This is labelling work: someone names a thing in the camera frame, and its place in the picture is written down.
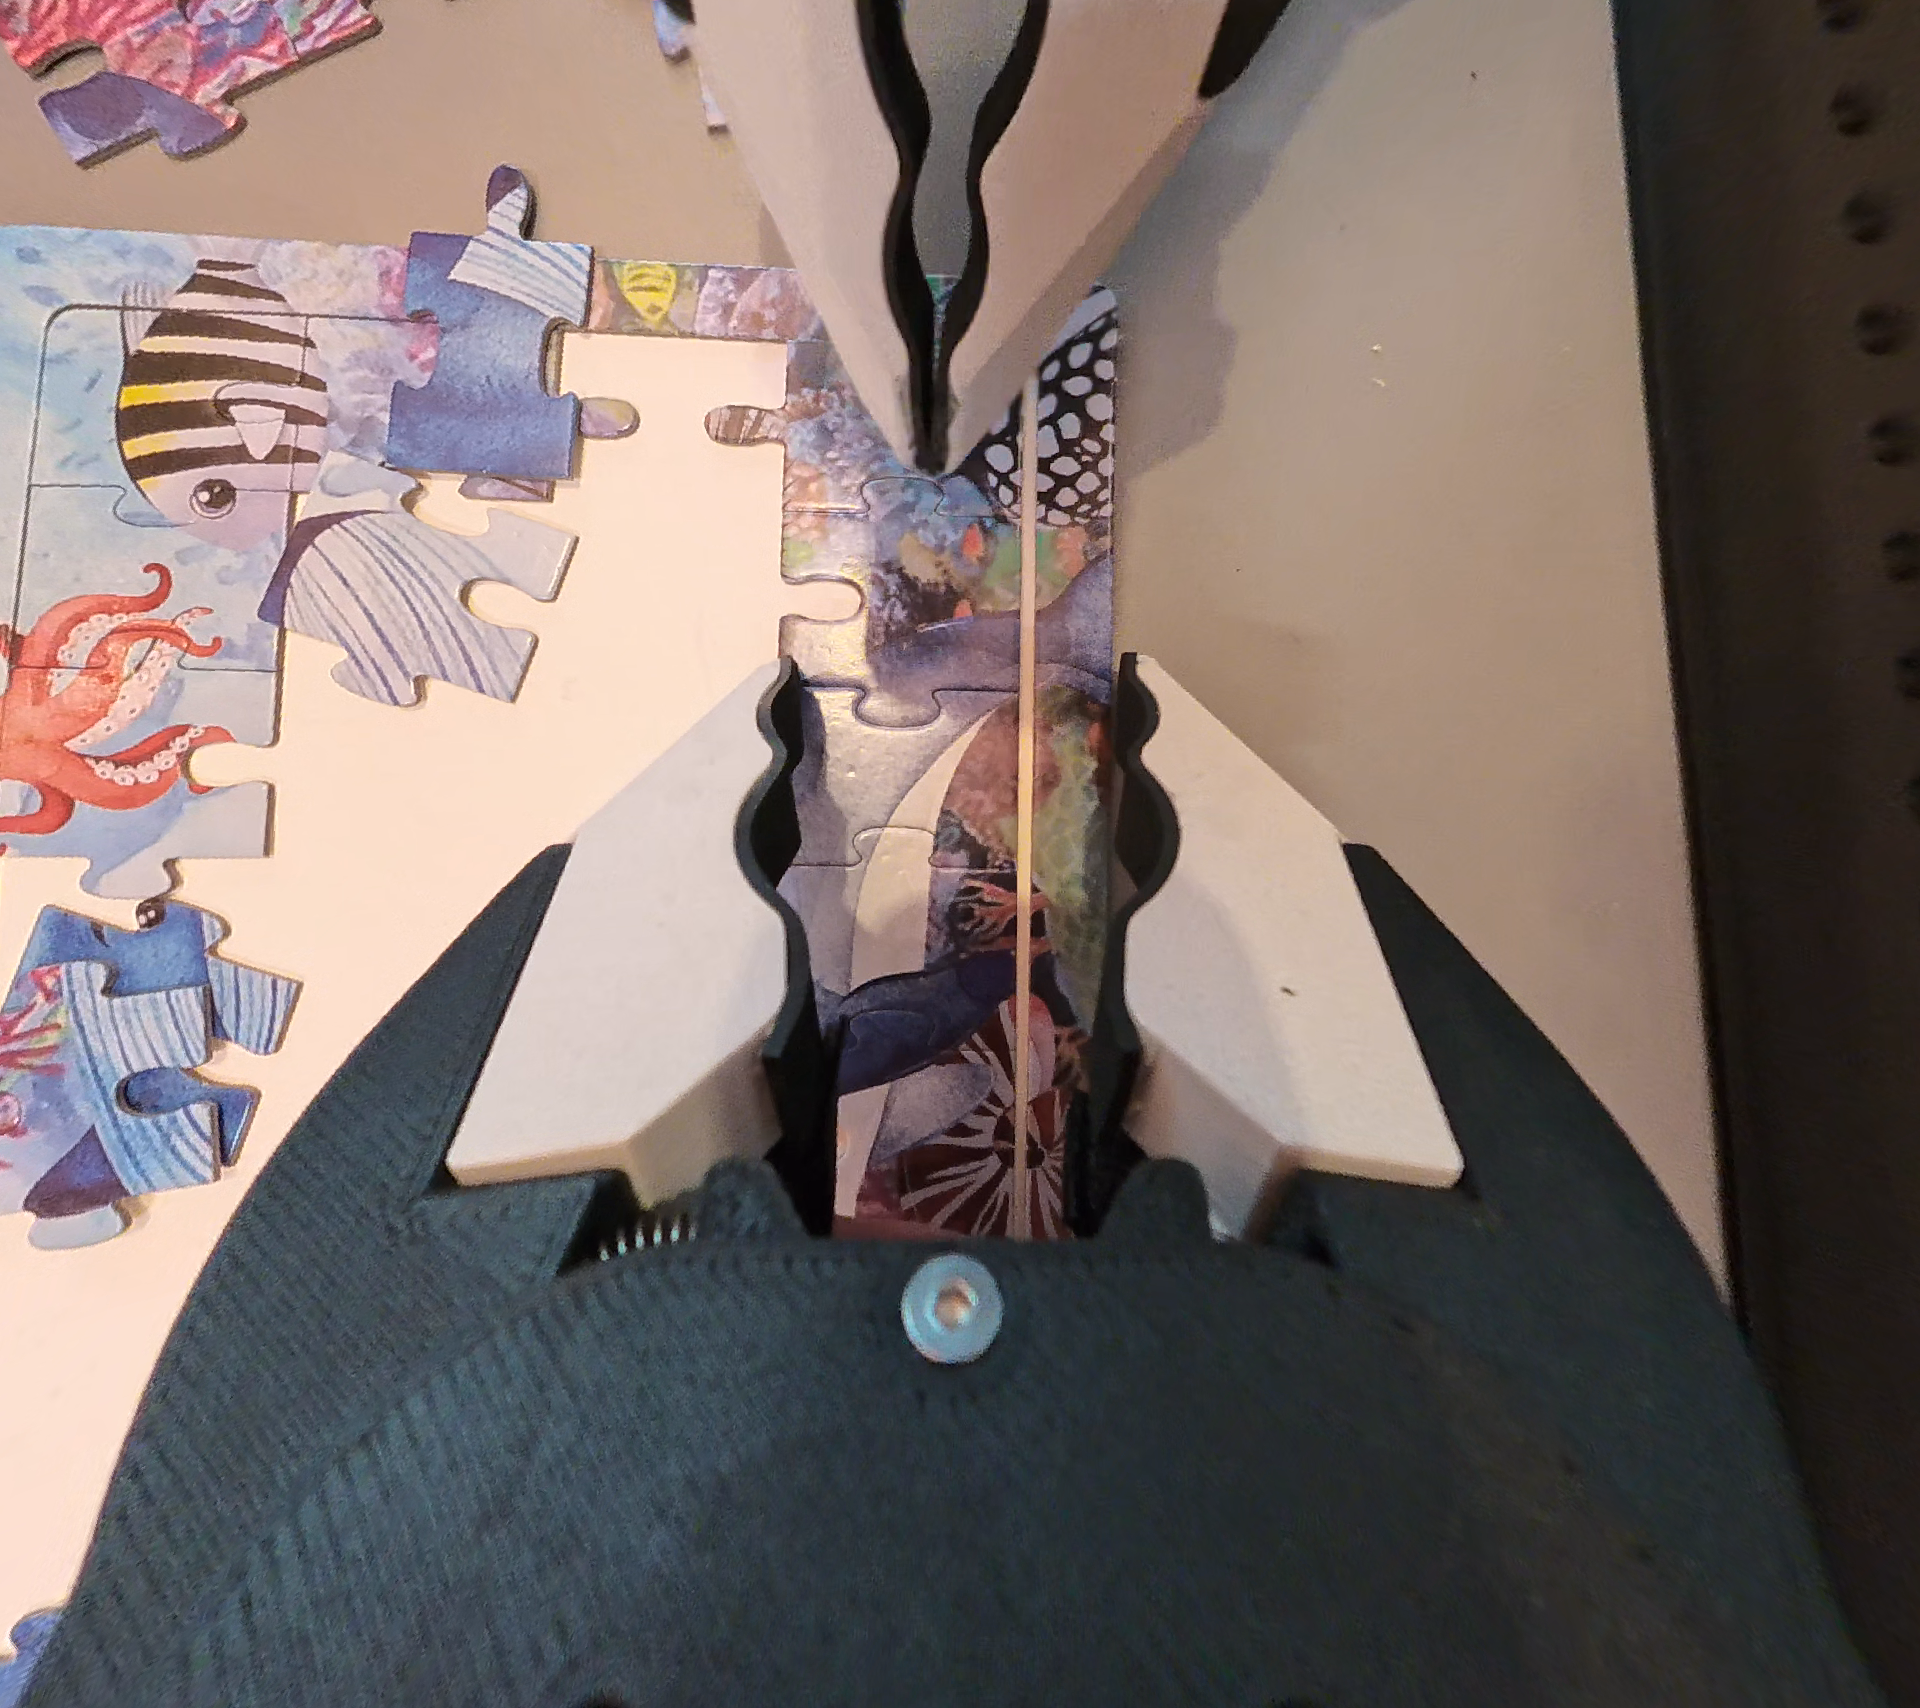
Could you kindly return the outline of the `purple white sail puzzle piece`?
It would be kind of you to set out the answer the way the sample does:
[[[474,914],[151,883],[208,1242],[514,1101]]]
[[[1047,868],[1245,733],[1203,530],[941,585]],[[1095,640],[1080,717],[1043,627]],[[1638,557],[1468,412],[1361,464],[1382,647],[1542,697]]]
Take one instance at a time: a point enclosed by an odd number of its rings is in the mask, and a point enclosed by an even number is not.
[[[941,691],[941,717],[917,725],[856,719],[856,691],[797,683],[806,759],[795,767],[800,866],[847,868],[859,860],[856,836],[881,829],[906,795],[983,717],[1008,706],[1003,691]]]

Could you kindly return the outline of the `dark blue whale eye piece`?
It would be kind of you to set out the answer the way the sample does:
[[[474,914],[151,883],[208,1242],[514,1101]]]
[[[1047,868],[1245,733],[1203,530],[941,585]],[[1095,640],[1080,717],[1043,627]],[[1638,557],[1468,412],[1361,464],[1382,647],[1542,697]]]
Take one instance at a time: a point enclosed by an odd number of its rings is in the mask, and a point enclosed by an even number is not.
[[[68,909],[43,909],[19,970],[104,962],[111,993],[208,990],[208,951],[226,925],[202,909],[161,902],[153,927],[111,927]]]

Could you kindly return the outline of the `blue dark coral puzzle piece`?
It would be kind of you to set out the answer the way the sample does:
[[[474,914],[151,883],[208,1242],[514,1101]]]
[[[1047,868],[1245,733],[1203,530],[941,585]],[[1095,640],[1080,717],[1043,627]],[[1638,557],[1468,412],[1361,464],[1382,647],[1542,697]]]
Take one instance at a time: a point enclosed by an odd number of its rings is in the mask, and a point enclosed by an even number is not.
[[[971,479],[880,478],[827,485],[795,466],[782,490],[782,574],[859,590],[863,647],[965,616],[1014,613],[1021,526]]]

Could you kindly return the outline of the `coral striped edge puzzle piece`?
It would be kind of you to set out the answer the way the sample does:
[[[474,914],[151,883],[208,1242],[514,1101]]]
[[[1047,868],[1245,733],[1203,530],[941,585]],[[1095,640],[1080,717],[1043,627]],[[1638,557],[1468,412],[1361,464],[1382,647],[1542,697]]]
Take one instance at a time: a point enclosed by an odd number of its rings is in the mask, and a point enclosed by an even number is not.
[[[219,1044],[274,1055],[299,983],[208,951],[208,990],[118,996],[104,962],[61,966],[73,1110],[2,1145],[2,1212],[36,1248],[86,1248],[128,1229],[147,1192],[215,1182],[245,1148],[258,1092],[203,1081]]]

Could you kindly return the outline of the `pale striped whale puzzle piece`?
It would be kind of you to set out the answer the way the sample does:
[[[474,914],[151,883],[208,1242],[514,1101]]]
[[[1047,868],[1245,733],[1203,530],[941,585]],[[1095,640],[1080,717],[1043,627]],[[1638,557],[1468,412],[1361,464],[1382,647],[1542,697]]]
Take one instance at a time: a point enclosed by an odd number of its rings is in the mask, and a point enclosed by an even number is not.
[[[463,593],[498,581],[554,599],[575,534],[501,512],[481,534],[447,531],[401,505],[415,485],[346,452],[323,454],[258,616],[336,645],[331,679],[366,699],[411,706],[422,681],[445,681],[511,705],[534,635],[474,616]]]

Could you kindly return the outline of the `red coral purple puzzle piece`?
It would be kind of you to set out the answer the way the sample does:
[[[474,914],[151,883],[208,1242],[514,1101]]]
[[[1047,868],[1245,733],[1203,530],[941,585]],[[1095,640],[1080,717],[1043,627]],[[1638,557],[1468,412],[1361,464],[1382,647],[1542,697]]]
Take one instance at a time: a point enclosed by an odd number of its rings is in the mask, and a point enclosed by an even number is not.
[[[226,103],[226,83],[202,65],[202,35],[183,0],[2,0],[2,45],[32,75],[75,51],[102,51],[98,75],[38,100],[79,167],[147,135],[157,135],[167,157],[195,157],[245,128]]]

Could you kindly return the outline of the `lavender coral puzzle piece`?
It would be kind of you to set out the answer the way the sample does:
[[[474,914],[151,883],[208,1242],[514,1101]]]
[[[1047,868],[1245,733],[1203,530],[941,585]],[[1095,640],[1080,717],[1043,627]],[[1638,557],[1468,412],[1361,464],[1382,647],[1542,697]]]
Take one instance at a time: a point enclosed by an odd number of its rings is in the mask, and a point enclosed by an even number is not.
[[[932,490],[945,496],[946,478],[906,464],[852,396],[827,339],[785,346],[785,398],[771,404],[720,404],[706,412],[706,435],[729,449],[782,444],[782,512],[866,517],[869,485]]]

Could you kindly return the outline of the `mottled lavender yellow fish piece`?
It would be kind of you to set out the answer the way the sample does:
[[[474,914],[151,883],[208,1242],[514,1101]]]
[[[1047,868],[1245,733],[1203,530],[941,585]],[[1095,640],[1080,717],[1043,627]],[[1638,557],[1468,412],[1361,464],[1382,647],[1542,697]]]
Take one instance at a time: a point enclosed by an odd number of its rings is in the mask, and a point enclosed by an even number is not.
[[[392,390],[432,378],[437,322],[308,317],[308,338],[329,386],[329,444],[386,464]]]

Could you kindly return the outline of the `sea print puzzle board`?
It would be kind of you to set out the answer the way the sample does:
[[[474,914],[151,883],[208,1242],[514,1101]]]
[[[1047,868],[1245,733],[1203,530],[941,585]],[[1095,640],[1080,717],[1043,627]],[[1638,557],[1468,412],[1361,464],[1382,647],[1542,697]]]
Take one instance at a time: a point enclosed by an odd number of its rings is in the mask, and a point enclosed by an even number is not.
[[[408,245],[250,242],[323,302],[317,317],[432,317],[406,312]],[[49,903],[111,927],[140,927],[151,902],[195,903],[226,925],[232,962],[299,983],[274,1055],[219,1044],[203,1067],[258,1092],[215,1182],[138,1197],[128,1229],[86,1248],[36,1248],[32,1220],[2,1212],[2,1688],[19,1688],[79,1576],[140,1391],[226,1212],[341,1057],[529,855],[575,839],[780,647],[809,683],[856,691],[872,725],[936,719],[941,691],[1014,697],[1014,613],[866,653],[852,585],[782,574],[782,444],[720,444],[706,412],[780,408],[797,339],[827,329],[791,268],[595,255],[587,322],[547,335],[544,382],[631,404],[632,435],[579,435],[547,499],[474,499],[467,472],[381,464],[419,479],[401,505],[437,530],[481,534],[501,512],[575,534],[554,599],[498,581],[463,593],[474,616],[534,635],[517,699],[445,681],[422,681],[411,706],[366,699],[331,679],[336,645],[280,628],[274,741],[187,761],[210,789],[265,789],[262,855],[193,855],[169,890],[125,902],[86,888],[86,860],[2,848],[2,996]],[[1020,417],[941,478],[1021,522]],[[880,976],[1014,946],[1014,717],[1012,699],[953,741],[881,829],[856,836],[852,866],[800,866],[782,885],[827,1008]],[[1003,1233],[1012,1046],[1008,996],[965,1044],[852,1095],[838,1212]]]

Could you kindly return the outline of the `blue red coral puzzle piece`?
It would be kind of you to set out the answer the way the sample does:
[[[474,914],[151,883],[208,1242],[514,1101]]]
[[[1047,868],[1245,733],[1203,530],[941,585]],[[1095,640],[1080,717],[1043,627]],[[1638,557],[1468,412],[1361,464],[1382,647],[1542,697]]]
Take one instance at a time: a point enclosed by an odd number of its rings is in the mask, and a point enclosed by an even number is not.
[[[68,1116],[73,1037],[61,966],[12,976],[2,998],[2,1145]]]

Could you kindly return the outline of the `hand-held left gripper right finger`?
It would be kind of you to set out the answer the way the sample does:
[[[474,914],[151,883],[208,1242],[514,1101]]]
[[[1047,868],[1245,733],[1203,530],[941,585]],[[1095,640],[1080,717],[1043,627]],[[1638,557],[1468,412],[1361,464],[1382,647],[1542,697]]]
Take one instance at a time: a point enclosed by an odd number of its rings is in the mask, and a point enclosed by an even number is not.
[[[1461,1148],[1333,822],[1142,655],[1112,759],[1087,1229],[1140,1153],[1198,1168],[1227,1238],[1304,1168],[1450,1191]]]

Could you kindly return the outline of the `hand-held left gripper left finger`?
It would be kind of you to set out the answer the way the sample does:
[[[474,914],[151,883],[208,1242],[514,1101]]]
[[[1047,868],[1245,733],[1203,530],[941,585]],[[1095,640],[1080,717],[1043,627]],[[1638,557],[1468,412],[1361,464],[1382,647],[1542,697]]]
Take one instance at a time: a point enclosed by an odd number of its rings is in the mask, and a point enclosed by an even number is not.
[[[461,1182],[610,1169],[643,1205],[771,1157],[833,1215],[833,1059],[797,855],[806,683],[765,665],[575,836],[447,1152]]]

